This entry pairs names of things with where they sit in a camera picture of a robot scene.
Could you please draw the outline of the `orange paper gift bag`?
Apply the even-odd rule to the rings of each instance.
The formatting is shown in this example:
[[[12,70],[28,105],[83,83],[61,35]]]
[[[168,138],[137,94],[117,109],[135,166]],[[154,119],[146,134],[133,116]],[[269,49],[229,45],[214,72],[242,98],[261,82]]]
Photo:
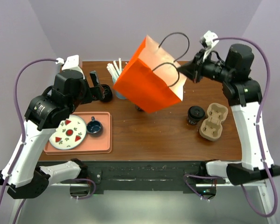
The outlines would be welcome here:
[[[177,71],[178,61],[147,35],[113,88],[147,113],[178,104],[187,79]]]

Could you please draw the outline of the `black coffee cup lid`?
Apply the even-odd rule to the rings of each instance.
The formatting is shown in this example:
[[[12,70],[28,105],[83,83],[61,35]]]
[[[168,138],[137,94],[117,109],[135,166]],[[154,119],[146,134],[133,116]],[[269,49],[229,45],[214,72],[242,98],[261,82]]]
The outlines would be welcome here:
[[[188,118],[201,120],[205,116],[205,111],[202,107],[194,105],[188,109]]]

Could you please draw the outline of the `brown takeout coffee cup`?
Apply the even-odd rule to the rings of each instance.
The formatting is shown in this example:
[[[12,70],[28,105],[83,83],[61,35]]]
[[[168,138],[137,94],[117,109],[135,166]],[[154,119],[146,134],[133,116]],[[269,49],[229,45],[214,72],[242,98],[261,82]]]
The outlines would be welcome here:
[[[202,119],[195,119],[195,118],[192,118],[192,117],[187,117],[187,122],[190,124],[190,125],[197,125]]]

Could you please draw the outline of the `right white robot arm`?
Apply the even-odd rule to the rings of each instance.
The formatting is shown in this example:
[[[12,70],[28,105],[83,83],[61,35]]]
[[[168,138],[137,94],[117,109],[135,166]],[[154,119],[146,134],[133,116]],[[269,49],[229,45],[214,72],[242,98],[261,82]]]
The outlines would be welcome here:
[[[220,82],[223,94],[228,100],[238,131],[241,162],[207,161],[198,172],[203,183],[210,183],[215,177],[227,178],[233,185],[260,181],[280,175],[280,166],[270,156],[262,117],[258,115],[264,102],[259,83],[249,77],[254,60],[252,49],[244,44],[230,46],[226,60],[216,62],[211,56],[203,58],[201,49],[193,60],[177,70],[194,83],[203,77]]]

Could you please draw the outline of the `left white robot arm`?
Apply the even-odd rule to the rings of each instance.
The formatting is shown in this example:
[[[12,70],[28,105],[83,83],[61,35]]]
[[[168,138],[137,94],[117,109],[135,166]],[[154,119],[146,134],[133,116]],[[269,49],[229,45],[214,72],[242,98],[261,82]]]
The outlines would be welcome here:
[[[74,180],[83,183],[88,167],[79,159],[51,167],[38,166],[38,160],[61,121],[69,118],[80,104],[104,98],[103,87],[95,71],[90,72],[93,86],[83,73],[67,69],[56,74],[54,84],[33,98],[24,115],[24,132],[10,162],[0,170],[0,185],[7,185],[13,199],[32,199],[48,186]]]

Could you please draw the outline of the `black coffee cup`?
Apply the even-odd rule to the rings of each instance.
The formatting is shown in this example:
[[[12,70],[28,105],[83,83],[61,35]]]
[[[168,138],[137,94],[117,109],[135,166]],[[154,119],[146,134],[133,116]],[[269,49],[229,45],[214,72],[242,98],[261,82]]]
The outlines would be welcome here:
[[[139,111],[139,112],[144,112],[144,110],[143,110],[142,108],[140,108],[138,105],[135,105],[135,108],[136,108],[136,110]]]

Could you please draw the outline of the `white wrapped straws bundle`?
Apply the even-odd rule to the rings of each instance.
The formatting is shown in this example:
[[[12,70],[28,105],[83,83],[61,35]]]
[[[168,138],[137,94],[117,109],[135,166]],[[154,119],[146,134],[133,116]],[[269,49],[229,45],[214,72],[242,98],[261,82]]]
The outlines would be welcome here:
[[[114,60],[112,63],[108,63],[106,69],[111,75],[114,81],[120,77],[124,67],[128,64],[129,61],[123,61],[120,57],[117,60]]]

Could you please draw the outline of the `stack of black lids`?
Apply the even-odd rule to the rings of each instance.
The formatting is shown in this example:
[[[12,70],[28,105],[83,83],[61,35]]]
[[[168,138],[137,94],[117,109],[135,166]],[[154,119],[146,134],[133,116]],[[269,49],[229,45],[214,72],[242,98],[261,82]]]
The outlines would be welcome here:
[[[104,92],[103,92],[104,98],[101,99],[100,101],[103,102],[103,103],[108,103],[113,98],[112,90],[111,90],[110,86],[107,85],[107,84],[101,84],[101,86],[104,89]]]

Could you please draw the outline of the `blue straw holder cup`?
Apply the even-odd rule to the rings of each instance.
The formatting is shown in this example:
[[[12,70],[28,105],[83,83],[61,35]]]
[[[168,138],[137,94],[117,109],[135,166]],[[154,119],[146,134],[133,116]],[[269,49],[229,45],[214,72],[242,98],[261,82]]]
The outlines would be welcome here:
[[[115,79],[115,78],[112,77],[113,85],[115,85],[116,81],[117,81],[117,79]],[[119,99],[126,99],[126,97],[124,97],[124,96],[123,96],[121,93],[119,93],[117,90],[115,90],[114,88],[113,88],[113,90],[115,91],[115,94],[116,94],[117,98],[119,98]]]

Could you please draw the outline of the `dark blue mug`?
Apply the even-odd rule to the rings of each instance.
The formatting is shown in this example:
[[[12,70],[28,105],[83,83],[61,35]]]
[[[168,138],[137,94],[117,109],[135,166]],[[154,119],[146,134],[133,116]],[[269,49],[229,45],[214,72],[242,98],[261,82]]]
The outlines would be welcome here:
[[[103,125],[100,121],[96,120],[94,116],[92,116],[90,122],[86,125],[86,131],[92,137],[99,137],[103,133]]]

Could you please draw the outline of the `white fruit pattern plate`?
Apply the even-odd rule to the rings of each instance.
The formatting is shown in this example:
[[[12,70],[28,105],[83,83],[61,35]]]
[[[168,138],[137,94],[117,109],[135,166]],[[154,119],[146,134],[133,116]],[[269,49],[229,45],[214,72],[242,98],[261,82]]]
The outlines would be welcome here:
[[[60,122],[49,142],[57,150],[71,150],[83,142],[86,134],[85,121],[77,115],[70,115]]]

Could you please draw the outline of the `cardboard cup carrier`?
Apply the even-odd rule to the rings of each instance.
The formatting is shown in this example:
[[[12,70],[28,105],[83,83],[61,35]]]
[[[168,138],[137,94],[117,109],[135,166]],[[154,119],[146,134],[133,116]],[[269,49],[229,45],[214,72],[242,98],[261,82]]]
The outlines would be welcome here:
[[[219,103],[212,103],[206,111],[206,119],[202,122],[199,133],[210,141],[216,141],[221,137],[223,126],[222,123],[226,120],[228,108]]]

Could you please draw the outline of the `pink plastic tray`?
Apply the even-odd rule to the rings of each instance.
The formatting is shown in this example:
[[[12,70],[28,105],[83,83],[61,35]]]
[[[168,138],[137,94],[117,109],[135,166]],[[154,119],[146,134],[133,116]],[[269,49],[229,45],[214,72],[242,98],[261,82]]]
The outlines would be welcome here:
[[[81,117],[86,125],[94,116],[103,125],[103,133],[99,137],[92,137],[86,134],[83,142],[71,150],[57,150],[50,142],[46,144],[44,152],[47,155],[66,155],[66,154],[102,154],[112,150],[112,116],[109,112],[76,112],[72,115]]]

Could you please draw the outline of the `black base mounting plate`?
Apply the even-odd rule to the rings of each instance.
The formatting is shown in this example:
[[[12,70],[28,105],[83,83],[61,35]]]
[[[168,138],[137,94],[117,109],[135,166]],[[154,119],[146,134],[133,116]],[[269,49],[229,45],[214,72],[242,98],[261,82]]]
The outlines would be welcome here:
[[[107,190],[191,193],[185,174],[198,175],[198,161],[85,161],[96,194]]]

